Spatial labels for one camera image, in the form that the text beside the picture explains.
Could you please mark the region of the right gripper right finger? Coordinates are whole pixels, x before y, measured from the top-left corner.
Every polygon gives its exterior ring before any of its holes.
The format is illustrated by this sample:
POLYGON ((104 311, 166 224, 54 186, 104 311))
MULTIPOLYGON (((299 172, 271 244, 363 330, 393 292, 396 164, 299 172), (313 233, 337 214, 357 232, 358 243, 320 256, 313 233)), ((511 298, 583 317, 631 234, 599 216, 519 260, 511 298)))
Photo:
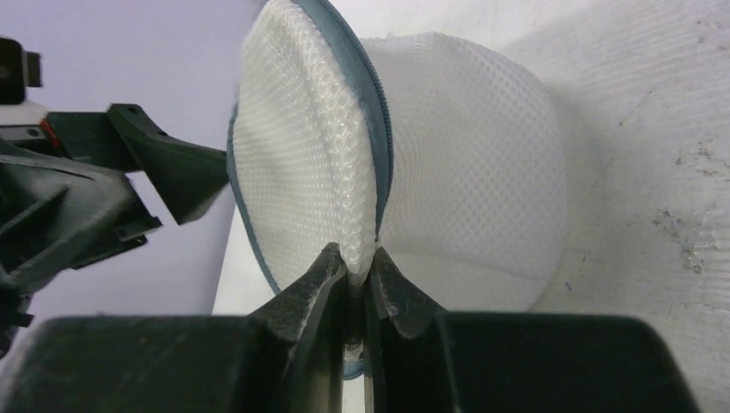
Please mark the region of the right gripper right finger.
POLYGON ((365 284, 368 412, 696 412, 665 341, 604 315, 447 311, 378 250, 365 284))

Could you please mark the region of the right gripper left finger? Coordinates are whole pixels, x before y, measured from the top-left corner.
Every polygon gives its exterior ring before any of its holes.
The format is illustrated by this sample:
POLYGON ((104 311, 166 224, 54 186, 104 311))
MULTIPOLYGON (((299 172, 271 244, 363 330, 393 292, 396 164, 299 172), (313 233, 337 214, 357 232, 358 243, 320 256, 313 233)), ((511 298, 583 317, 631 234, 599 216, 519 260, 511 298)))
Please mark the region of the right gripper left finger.
POLYGON ((335 244, 245 317, 67 317, 9 359, 4 412, 339 412, 346 267, 335 244))

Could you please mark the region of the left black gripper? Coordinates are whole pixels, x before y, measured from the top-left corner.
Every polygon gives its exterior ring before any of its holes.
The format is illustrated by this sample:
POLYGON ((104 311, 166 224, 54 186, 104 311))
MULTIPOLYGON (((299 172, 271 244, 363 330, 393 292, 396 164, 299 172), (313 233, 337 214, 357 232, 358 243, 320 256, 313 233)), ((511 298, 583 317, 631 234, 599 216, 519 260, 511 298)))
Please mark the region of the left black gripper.
MULTIPOLYGON (((203 217, 229 183, 226 153, 170 136, 135 104, 107 111, 134 161, 179 225, 203 217)), ((127 179, 137 170, 105 114, 74 114, 85 130, 69 157, 45 120, 1 117, 1 355, 33 320, 33 296, 67 269, 141 247, 162 223, 127 179)))

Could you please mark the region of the blue-trim mesh laundry bag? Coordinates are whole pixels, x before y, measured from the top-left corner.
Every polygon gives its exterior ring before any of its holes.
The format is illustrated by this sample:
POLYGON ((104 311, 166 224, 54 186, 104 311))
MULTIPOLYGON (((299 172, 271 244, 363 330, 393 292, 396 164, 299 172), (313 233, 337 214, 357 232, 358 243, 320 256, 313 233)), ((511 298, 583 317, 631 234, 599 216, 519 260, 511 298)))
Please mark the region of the blue-trim mesh laundry bag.
POLYGON ((327 1, 268 1, 242 49, 226 168, 281 293, 336 243, 385 249, 450 310, 527 311, 559 265, 566 160, 543 84, 435 32, 359 39, 327 1))

